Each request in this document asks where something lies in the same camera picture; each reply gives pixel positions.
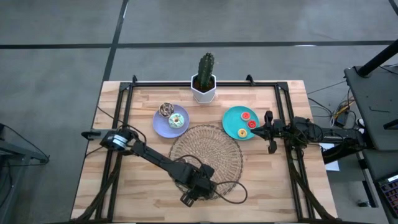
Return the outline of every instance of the food item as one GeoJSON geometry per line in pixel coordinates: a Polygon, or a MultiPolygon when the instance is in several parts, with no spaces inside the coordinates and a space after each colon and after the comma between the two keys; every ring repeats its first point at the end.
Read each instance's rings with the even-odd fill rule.
{"type": "Polygon", "coordinates": [[[174,113],[174,106],[171,103],[162,103],[159,107],[159,114],[164,118],[169,118],[174,113]]]}
{"type": "Polygon", "coordinates": [[[247,135],[248,135],[248,131],[246,131],[244,128],[239,129],[238,136],[240,138],[245,138],[247,135]]]}
{"type": "Polygon", "coordinates": [[[250,129],[256,128],[257,127],[257,123],[253,120],[248,121],[248,127],[250,129]]]}
{"type": "Polygon", "coordinates": [[[249,112],[243,112],[241,115],[242,120],[244,121],[249,121],[250,119],[250,113],[249,112]]]}
{"type": "Polygon", "coordinates": [[[184,122],[184,117],[179,113],[172,114],[169,118],[169,125],[171,128],[181,128],[184,122]]]}

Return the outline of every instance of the floor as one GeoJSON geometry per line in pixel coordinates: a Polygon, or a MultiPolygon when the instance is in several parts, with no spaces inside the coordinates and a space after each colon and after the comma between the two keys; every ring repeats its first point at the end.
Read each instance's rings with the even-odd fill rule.
{"type": "MultiPolygon", "coordinates": [[[[398,37],[398,15],[388,0],[130,0],[125,12],[122,5],[123,0],[0,0],[0,122],[50,154],[46,166],[28,168],[11,223],[69,219],[87,145],[80,133],[93,122],[103,80],[130,80],[134,74],[139,80],[188,80],[199,58],[212,52],[219,80],[242,80],[247,74],[256,80],[304,80],[311,92],[343,81],[345,68],[366,63],[386,47],[383,41],[398,37]],[[123,21],[121,30],[116,29],[118,21],[123,21]],[[4,47],[112,42],[276,44],[4,47]],[[309,46],[315,42],[325,46],[309,46]]],[[[387,63],[398,63],[398,57],[387,63]]],[[[347,91],[340,84],[310,96],[334,109],[347,91]]],[[[313,109],[313,114],[323,113],[313,109]]],[[[328,125],[323,118],[315,121],[328,125]]],[[[355,190],[362,189],[356,174],[330,174],[339,217],[385,223],[381,209],[356,206],[364,198],[364,192],[355,190]]]]}

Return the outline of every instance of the white hexagonal pot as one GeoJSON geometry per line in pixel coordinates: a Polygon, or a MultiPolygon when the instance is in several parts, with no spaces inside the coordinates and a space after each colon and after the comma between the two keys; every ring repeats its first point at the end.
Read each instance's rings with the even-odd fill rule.
{"type": "Polygon", "coordinates": [[[211,75],[214,79],[214,88],[212,88],[211,90],[207,91],[206,93],[202,93],[199,90],[196,90],[193,87],[193,80],[195,79],[195,77],[198,76],[198,74],[193,75],[191,77],[191,90],[193,93],[193,97],[195,97],[196,101],[200,104],[209,104],[211,103],[211,101],[213,101],[214,96],[216,95],[216,76],[215,75],[211,75]]]}

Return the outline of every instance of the wooden tabletop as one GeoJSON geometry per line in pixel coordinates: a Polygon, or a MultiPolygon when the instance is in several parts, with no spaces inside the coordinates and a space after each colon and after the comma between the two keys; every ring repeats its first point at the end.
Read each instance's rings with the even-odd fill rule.
{"type": "MultiPolygon", "coordinates": [[[[295,116],[312,118],[303,81],[287,81],[295,116]]],[[[120,82],[104,82],[99,107],[114,114],[120,82]]],[[[271,87],[218,87],[210,105],[199,105],[189,88],[142,87],[134,88],[129,115],[129,124],[147,136],[149,147],[168,156],[175,139],[157,135],[152,128],[152,118],[163,102],[183,106],[190,115],[190,127],[212,124],[222,128],[224,112],[237,105],[253,109],[264,124],[263,117],[271,110],[278,118],[274,89],[271,87]]],[[[125,103],[122,104],[121,118],[125,103]]],[[[287,110],[284,104],[285,117],[287,110]]],[[[110,129],[113,120],[97,110],[93,128],[110,129]]],[[[114,222],[283,222],[297,221],[292,196],[289,170],[284,143],[276,139],[278,150],[268,154],[268,141],[255,136],[249,141],[238,141],[243,153],[243,173],[240,182],[248,189],[248,200],[233,205],[222,199],[196,201],[188,208],[182,202],[181,191],[169,175],[160,168],[136,156],[123,157],[118,196],[114,210],[114,222]]],[[[99,140],[89,143],[87,152],[99,147],[99,140]]],[[[326,210],[336,217],[321,151],[317,146],[308,146],[304,163],[311,191],[326,210]]],[[[84,163],[72,218],[83,213],[98,193],[101,185],[106,150],[89,155],[84,163]]],[[[104,213],[108,211],[109,197],[105,198],[104,213]]],[[[244,191],[236,186],[226,195],[230,200],[240,201],[244,191]]],[[[305,217],[303,194],[300,194],[305,217]]]]}

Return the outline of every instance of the wicker placemat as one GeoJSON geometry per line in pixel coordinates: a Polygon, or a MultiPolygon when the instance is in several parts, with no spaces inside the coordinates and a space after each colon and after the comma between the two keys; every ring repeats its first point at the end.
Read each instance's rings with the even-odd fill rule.
{"type": "MultiPolygon", "coordinates": [[[[212,125],[199,125],[188,129],[174,142],[169,157],[171,160],[184,155],[193,155],[202,163],[211,166],[215,173],[211,178],[216,183],[238,181],[242,174],[243,157],[237,142],[229,137],[224,130],[212,125]]],[[[186,162],[200,167],[200,163],[192,157],[185,157],[186,162]]],[[[226,195],[236,184],[221,184],[217,186],[220,195],[226,195]]],[[[183,192],[184,187],[177,184],[183,192]]]]}

